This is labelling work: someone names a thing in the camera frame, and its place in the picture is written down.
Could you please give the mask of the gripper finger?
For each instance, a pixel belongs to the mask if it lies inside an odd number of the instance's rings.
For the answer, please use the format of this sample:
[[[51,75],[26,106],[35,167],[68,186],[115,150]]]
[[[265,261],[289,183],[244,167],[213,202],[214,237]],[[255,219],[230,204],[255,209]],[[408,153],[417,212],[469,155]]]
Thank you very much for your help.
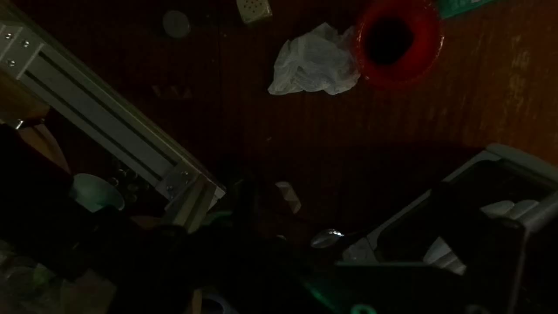
[[[490,144],[349,245],[373,314],[558,314],[558,167]]]

